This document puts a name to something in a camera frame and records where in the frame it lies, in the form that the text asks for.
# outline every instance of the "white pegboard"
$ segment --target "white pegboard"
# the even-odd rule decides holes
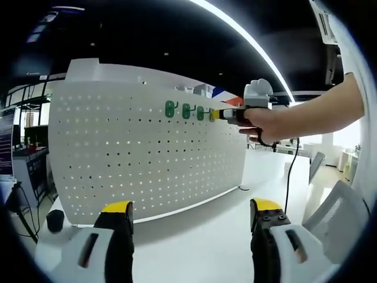
[[[165,102],[178,101],[173,118]],[[226,121],[182,118],[182,104],[230,107],[150,85],[62,81],[51,101],[49,150],[61,203],[73,224],[132,200],[134,219],[161,217],[239,185],[245,139]]]

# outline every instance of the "mesh chair back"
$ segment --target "mesh chair back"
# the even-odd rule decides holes
[[[363,199],[346,183],[338,181],[303,226],[321,241],[325,255],[339,264],[347,257],[367,220]]]

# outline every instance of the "led light strip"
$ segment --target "led light strip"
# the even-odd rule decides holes
[[[235,31],[237,31],[244,39],[247,40],[248,43],[250,43],[256,51],[263,57],[263,59],[267,62],[267,64],[270,66],[272,71],[275,73],[277,78],[279,79],[280,83],[283,85],[285,91],[287,92],[291,102],[296,102],[295,98],[293,97],[287,83],[285,82],[282,74],[280,71],[276,68],[275,64],[272,62],[271,58],[267,55],[267,53],[263,50],[263,48],[258,44],[258,42],[255,41],[255,39],[244,30],[243,27],[241,27],[234,19],[229,17],[227,14],[225,14],[222,10],[218,9],[214,5],[208,3],[205,0],[189,0],[192,3],[195,3],[198,6],[201,6],[202,8],[206,9],[207,11],[211,12],[215,16],[222,19],[225,23],[230,25]]]
[[[51,8],[52,9],[72,9],[72,10],[85,11],[84,8],[73,7],[73,6],[53,6]]]

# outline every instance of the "human hand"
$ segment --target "human hand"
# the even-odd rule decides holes
[[[279,125],[276,110],[269,110],[265,108],[247,109],[244,112],[244,117],[251,122],[252,127],[249,127],[248,129],[240,129],[239,132],[241,134],[251,135],[251,141],[258,142],[256,127],[262,129],[262,135],[260,137],[262,142],[272,144],[280,139],[278,135]]]

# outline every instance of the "ceiling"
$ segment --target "ceiling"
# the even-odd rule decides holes
[[[236,20],[267,52],[292,91],[327,90],[328,47],[308,1],[210,0]],[[242,96],[252,79],[283,87],[238,33],[188,0],[54,1],[60,9],[40,38],[24,43],[12,64],[12,83],[67,71],[73,58],[154,68]],[[46,11],[41,12],[39,19]],[[342,80],[336,75],[331,83]]]

